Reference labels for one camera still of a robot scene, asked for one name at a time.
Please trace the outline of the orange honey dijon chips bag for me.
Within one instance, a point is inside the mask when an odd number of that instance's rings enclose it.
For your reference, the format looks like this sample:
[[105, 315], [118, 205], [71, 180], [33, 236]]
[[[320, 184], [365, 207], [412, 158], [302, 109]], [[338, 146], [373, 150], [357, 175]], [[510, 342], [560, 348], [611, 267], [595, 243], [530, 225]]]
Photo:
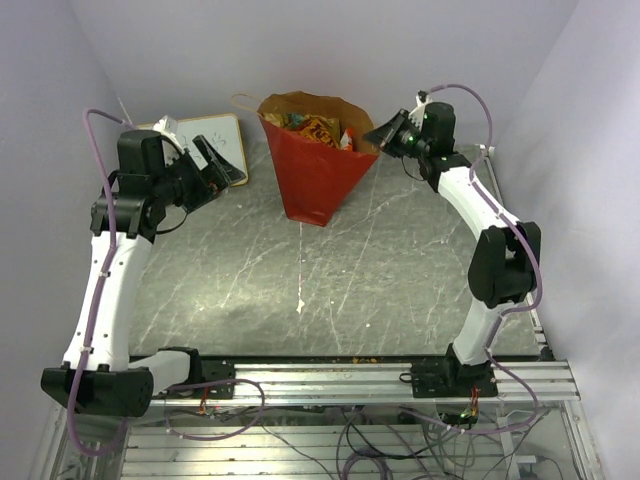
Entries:
[[328, 147], [338, 148], [340, 146], [340, 122], [337, 118], [320, 115], [305, 116], [306, 121], [299, 129], [289, 131]]

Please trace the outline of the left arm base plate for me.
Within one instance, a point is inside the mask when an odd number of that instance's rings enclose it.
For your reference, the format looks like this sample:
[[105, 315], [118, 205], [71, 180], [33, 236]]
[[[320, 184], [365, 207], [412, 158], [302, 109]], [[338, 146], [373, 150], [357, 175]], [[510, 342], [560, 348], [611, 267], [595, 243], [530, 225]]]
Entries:
[[208, 387], [207, 398], [214, 400], [229, 400], [233, 398], [234, 384], [224, 383], [222, 380], [230, 380], [236, 377], [234, 364], [226, 359], [205, 358], [202, 361], [202, 375], [199, 383], [219, 382], [219, 385]]

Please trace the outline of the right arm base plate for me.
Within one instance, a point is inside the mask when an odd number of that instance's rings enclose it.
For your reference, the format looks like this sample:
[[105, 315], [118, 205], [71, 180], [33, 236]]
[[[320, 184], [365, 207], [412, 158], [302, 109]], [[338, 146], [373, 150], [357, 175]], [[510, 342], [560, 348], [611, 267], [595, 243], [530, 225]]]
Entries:
[[496, 397], [498, 387], [489, 362], [476, 366], [458, 365], [446, 359], [415, 363], [409, 372], [415, 398]]

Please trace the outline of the red paper bag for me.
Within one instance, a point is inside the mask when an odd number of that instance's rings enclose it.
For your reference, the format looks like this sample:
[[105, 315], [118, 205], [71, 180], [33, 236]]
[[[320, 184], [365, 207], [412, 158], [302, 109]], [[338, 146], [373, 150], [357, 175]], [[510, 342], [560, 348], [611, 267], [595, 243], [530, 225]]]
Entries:
[[[303, 91], [272, 94], [255, 108], [242, 104], [241, 97], [256, 98], [236, 93], [232, 103], [256, 114], [263, 127], [286, 216], [301, 223], [326, 226], [379, 157], [379, 149], [363, 140], [363, 135], [373, 129], [369, 115], [340, 97]], [[354, 151], [307, 140], [275, 123], [277, 115], [287, 113], [337, 118], [341, 136], [345, 128], [354, 129]]]

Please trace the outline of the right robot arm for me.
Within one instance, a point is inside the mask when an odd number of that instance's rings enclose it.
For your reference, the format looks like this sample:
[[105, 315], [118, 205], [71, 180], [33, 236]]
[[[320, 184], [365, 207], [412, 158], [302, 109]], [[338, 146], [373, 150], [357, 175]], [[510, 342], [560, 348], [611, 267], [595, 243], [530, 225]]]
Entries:
[[400, 377], [417, 398], [495, 396], [489, 350], [504, 317], [538, 286], [540, 228], [496, 203], [456, 151], [455, 126], [451, 105], [430, 102], [400, 110], [363, 136], [390, 157], [417, 160], [421, 178], [457, 211], [476, 241], [467, 273], [472, 303], [460, 333], [444, 355], [419, 361]]

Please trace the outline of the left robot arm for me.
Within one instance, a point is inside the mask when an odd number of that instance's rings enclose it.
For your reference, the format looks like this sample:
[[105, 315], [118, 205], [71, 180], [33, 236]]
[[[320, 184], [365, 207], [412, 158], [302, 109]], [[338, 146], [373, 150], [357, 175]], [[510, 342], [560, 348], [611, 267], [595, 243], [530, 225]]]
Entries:
[[163, 347], [132, 361], [128, 340], [142, 271], [170, 206], [190, 214], [221, 196], [240, 175], [202, 135], [180, 147], [157, 130], [124, 132], [118, 169], [91, 208], [92, 263], [75, 333], [42, 390], [68, 410], [141, 417], [153, 396], [172, 388], [192, 397], [203, 387], [198, 351]]

